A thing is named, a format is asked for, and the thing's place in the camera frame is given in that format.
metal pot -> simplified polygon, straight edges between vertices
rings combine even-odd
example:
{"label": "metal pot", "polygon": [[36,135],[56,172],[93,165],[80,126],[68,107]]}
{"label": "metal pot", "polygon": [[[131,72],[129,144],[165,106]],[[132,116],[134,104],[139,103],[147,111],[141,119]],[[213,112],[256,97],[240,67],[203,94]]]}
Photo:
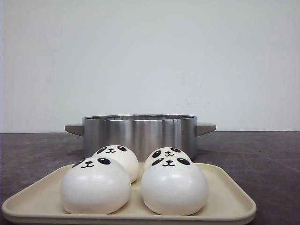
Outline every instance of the metal pot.
{"label": "metal pot", "polygon": [[82,124],[66,125],[69,133],[83,137],[83,156],[91,157],[106,145],[124,145],[139,161],[162,147],[175,147],[191,158],[196,154],[197,136],[212,132],[216,125],[198,123],[186,115],[115,115],[85,117]]}

white wall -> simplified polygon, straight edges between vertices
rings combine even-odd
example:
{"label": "white wall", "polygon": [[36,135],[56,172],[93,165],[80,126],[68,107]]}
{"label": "white wall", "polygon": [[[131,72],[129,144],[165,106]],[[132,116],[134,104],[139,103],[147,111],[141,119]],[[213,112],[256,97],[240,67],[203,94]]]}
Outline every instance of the white wall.
{"label": "white wall", "polygon": [[300,1],[4,0],[1,131],[174,113],[300,130]]}

